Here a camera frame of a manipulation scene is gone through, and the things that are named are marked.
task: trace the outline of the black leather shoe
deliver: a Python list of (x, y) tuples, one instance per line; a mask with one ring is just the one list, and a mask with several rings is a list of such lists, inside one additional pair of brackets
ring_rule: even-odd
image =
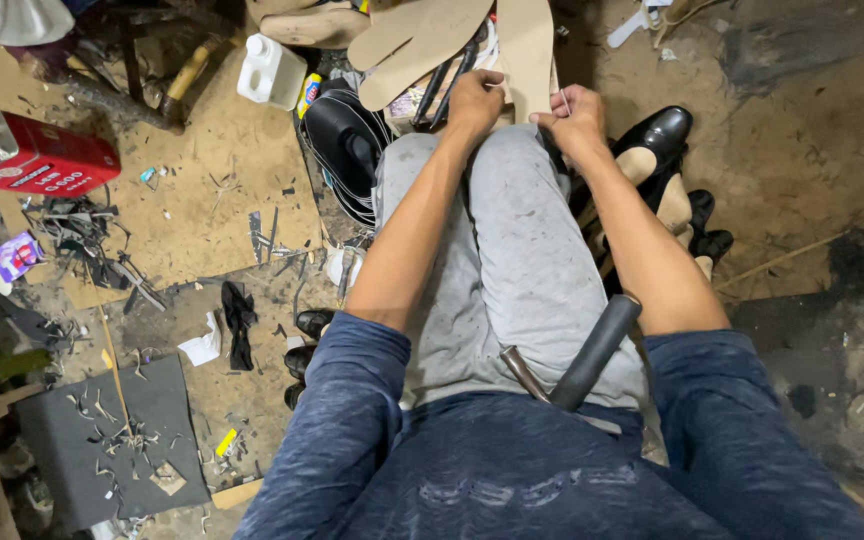
[(688, 192), (688, 202), (692, 206), (692, 220), (688, 223), (693, 230), (704, 231), (715, 210), (715, 197), (707, 190), (696, 189)]
[(332, 322), (335, 309), (308, 309), (295, 317), (295, 325), (307, 337), (319, 341), (322, 338), (322, 329)]
[(632, 126), (612, 145), (612, 155), (619, 157), (630, 148), (644, 147), (655, 154), (653, 172), (670, 166), (686, 150), (686, 138), (692, 129), (692, 114), (678, 105), (666, 106)]
[(306, 368), (309, 367), (309, 362), (312, 362), (315, 348), (315, 345), (302, 345), (285, 352), (285, 367), (289, 369), (289, 375), (303, 384), (306, 382)]
[(702, 228), (695, 230), (692, 241), (688, 244), (688, 251), (692, 257), (708, 256), (712, 259), (712, 265), (719, 264), (733, 245), (732, 233), (727, 230), (710, 230), (706, 232)]
[(282, 399), (285, 401), (285, 407), (289, 408), (289, 411), (296, 410), (296, 406), (299, 404), (299, 397), (302, 396), (305, 389), (306, 385), (301, 382), (296, 382), (285, 389)]

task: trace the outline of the blue long-sleeve shirt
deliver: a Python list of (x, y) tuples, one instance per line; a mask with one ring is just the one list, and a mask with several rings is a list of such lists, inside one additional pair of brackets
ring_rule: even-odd
[(337, 313), (235, 538), (864, 538), (745, 335), (644, 345), (669, 468), (640, 457), (630, 411), (580, 411), (621, 435), (505, 392), (403, 413), (409, 340)]

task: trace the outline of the white plastic jug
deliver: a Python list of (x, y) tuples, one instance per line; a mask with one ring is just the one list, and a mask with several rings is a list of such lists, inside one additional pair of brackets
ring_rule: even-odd
[(261, 33), (246, 39), (237, 91), (255, 103), (292, 111), (306, 79), (306, 60)]

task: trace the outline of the black cloth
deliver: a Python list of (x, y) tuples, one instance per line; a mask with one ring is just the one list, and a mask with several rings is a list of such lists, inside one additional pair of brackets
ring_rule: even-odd
[(255, 367), (252, 345), (249, 344), (249, 327), (258, 321), (254, 305), (251, 294), (245, 296), (231, 281), (222, 283), (222, 310), (225, 312), (225, 325), (232, 333), (232, 354), (228, 357), (230, 369), (252, 371)]

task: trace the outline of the gray pants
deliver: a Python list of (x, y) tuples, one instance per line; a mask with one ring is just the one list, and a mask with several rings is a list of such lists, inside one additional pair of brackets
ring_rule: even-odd
[[(437, 141), (413, 133), (383, 153), (373, 190), (379, 227)], [(524, 392), (498, 356), (510, 345), (549, 391), (606, 307), (595, 261), (535, 126), (492, 133), (464, 179), (406, 329), (412, 340), (406, 407), (472, 390)], [(647, 403), (645, 368), (628, 338), (586, 400), (633, 410)]]

